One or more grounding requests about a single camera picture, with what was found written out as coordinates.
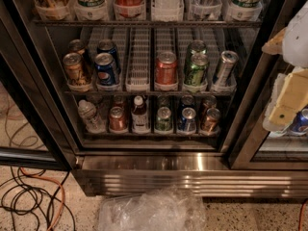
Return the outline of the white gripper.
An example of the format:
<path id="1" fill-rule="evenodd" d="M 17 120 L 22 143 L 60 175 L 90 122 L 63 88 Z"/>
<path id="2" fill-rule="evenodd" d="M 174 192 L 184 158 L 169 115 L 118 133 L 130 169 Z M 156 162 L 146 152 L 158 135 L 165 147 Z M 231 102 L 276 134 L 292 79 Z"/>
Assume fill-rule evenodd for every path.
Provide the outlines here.
<path id="1" fill-rule="evenodd" d="M 263 128 L 283 131 L 295 115 L 308 104 L 308 1 L 279 31 L 262 46 L 270 55 L 283 55 L 286 63 L 296 66 L 289 74 L 279 73 L 266 107 Z"/>

